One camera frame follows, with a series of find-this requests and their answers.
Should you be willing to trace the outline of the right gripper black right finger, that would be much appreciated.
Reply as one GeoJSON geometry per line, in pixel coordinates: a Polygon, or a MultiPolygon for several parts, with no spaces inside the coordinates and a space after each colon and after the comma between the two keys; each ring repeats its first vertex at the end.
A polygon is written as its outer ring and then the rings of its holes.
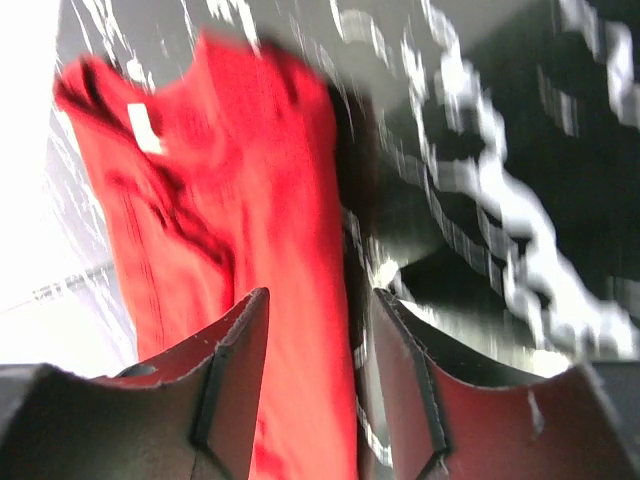
{"type": "Polygon", "coordinates": [[[427,324],[384,290],[370,304],[400,479],[635,479],[639,365],[542,378],[427,324]]]}

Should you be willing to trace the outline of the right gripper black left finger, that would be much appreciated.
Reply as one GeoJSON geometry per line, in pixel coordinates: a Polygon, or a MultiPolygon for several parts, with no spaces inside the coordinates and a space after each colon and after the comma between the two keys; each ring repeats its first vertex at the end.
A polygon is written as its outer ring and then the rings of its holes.
{"type": "Polygon", "coordinates": [[[115,377],[1,370],[5,479],[245,479],[269,325],[253,290],[222,318],[115,377]]]}

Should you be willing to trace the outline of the red t-shirt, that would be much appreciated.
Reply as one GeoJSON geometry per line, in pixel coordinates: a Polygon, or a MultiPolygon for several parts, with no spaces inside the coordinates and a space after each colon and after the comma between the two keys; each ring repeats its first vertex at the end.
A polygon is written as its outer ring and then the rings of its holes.
{"type": "Polygon", "coordinates": [[[202,34],[149,91],[86,55],[55,79],[146,360],[251,290],[270,320],[250,475],[354,479],[357,419],[336,121],[325,82],[273,44],[202,34]]]}

